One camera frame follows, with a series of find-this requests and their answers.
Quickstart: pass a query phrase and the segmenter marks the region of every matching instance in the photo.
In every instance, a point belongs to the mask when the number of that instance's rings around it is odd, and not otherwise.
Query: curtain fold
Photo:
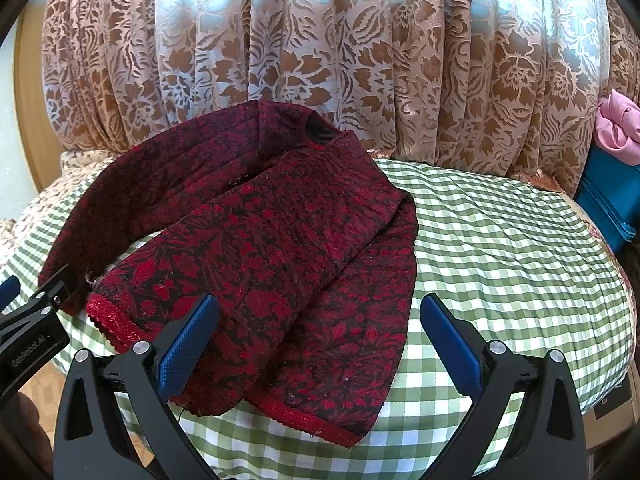
[[[47,11],[47,107],[67,148],[124,151],[260,98],[314,108],[373,156],[541,170],[573,193],[598,97],[616,86],[638,98],[638,37],[613,0],[49,0]]]

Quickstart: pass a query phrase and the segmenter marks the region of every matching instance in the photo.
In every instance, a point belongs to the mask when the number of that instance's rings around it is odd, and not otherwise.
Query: blue rubber tip
[[[6,309],[19,294],[20,280],[15,276],[11,276],[0,283],[0,312]]]
[[[164,355],[158,367],[158,395],[164,402],[182,393],[218,325],[219,316],[218,301],[206,296]]]
[[[475,402],[482,394],[480,362],[453,326],[440,305],[430,296],[422,298],[420,323],[460,395]]]

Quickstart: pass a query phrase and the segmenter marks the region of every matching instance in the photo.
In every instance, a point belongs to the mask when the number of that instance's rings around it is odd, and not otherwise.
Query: blue plastic container
[[[636,230],[620,218],[590,178],[582,177],[575,194],[575,201],[597,225],[615,254],[618,254],[635,236]]]
[[[592,144],[584,176],[623,222],[640,223],[640,166],[628,166]]]

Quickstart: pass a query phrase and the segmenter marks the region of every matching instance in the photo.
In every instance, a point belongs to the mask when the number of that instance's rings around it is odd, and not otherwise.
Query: checkered cloth
[[[327,471],[332,479],[419,478],[470,406],[420,326],[418,308],[428,292],[437,292],[485,339],[501,339],[514,352],[564,352],[583,411],[625,374],[634,341],[631,299],[612,259],[561,196],[504,178],[376,162],[393,184],[414,196],[420,222],[406,347],[378,420],[359,444],[345,449],[286,428],[245,402],[203,418],[172,406],[221,478],[320,479]],[[97,173],[53,208],[0,272],[0,280],[20,278],[20,303],[34,292],[49,248]],[[150,238],[133,244],[121,259]],[[71,337],[54,359],[63,372],[80,348],[113,352],[84,315],[60,317]],[[521,398],[512,396],[478,471],[498,460]],[[142,434],[127,398],[119,401],[129,429]]]

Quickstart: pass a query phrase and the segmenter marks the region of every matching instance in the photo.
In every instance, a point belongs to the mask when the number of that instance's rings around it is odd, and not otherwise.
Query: pink fabric
[[[596,145],[625,164],[640,164],[640,108],[615,90],[598,101],[593,133]]]

